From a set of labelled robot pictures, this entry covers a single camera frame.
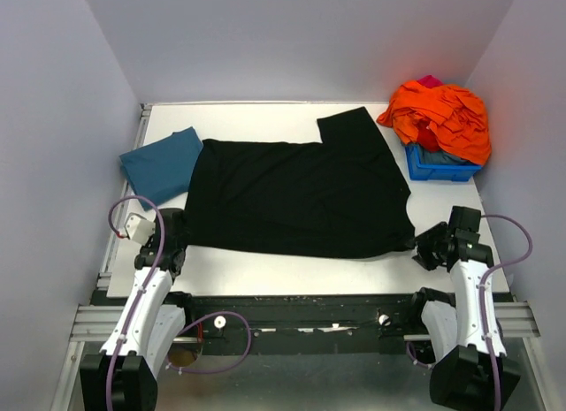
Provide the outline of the folded teal t-shirt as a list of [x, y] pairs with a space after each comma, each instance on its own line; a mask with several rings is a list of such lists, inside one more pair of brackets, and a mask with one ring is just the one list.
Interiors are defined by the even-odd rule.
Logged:
[[203, 142], [193, 127], [119, 156], [120, 169], [135, 195], [155, 205], [188, 191]]

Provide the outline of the black t-shirt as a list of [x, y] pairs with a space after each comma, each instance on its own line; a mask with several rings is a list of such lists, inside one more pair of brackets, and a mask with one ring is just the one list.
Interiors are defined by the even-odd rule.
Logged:
[[370, 113], [317, 127], [312, 143], [205, 141], [184, 210], [189, 243], [339, 259], [405, 250], [409, 186]]

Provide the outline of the grey t-shirt in bin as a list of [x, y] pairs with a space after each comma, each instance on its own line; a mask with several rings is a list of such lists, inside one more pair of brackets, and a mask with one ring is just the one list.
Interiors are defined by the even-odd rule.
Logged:
[[421, 146], [418, 146], [417, 150], [420, 162], [425, 165], [460, 166], [470, 163], [461, 157], [451, 155], [443, 150], [431, 152]]

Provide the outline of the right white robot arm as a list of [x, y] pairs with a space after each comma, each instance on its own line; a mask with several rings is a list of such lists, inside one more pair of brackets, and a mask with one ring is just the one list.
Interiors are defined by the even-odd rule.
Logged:
[[493, 250], [481, 243], [480, 210], [454, 206], [447, 222], [416, 236], [414, 261], [426, 270], [443, 267], [455, 290], [421, 289], [407, 311], [409, 327], [428, 332], [431, 401], [453, 410], [501, 410], [520, 381], [509, 359], [493, 299]]

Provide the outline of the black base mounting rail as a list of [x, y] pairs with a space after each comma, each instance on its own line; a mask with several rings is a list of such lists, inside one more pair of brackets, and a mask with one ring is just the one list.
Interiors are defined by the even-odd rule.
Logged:
[[404, 354], [432, 362], [432, 343], [411, 294], [181, 296], [194, 329], [182, 346], [206, 355]]

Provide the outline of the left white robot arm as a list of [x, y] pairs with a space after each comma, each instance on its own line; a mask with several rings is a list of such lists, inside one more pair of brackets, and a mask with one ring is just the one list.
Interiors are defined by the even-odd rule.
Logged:
[[79, 374], [86, 410], [153, 410], [157, 375], [176, 335], [188, 335], [195, 312], [166, 302], [185, 262], [187, 232], [181, 209], [161, 209], [155, 232], [134, 259], [134, 282], [111, 335], [83, 356]]

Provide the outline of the orange t-shirt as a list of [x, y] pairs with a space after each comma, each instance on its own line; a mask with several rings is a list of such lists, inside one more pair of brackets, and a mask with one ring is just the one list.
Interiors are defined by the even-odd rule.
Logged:
[[417, 143], [426, 131], [438, 149], [475, 165], [486, 164], [492, 152], [484, 102], [457, 85], [429, 88], [406, 81], [393, 92], [377, 123], [393, 129], [405, 145]]

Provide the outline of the red t-shirt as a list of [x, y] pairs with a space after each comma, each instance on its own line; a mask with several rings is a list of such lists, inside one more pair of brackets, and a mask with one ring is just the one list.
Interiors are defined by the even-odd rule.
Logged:
[[434, 132], [427, 126], [420, 127], [418, 129], [417, 144], [429, 152], [437, 152], [440, 150], [440, 146]]

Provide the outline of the blue plastic bin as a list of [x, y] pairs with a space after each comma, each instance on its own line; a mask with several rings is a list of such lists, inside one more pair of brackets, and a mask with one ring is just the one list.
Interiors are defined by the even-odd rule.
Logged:
[[442, 180], [452, 182], [467, 182], [483, 169], [481, 165], [433, 165], [421, 162], [417, 146], [405, 147], [409, 178], [417, 181]]

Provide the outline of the pink t-shirt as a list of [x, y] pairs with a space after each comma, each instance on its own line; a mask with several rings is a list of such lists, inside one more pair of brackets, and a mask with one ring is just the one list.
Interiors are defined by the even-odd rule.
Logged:
[[437, 88], [444, 85], [444, 83], [432, 75], [426, 75], [417, 81], [425, 88]]

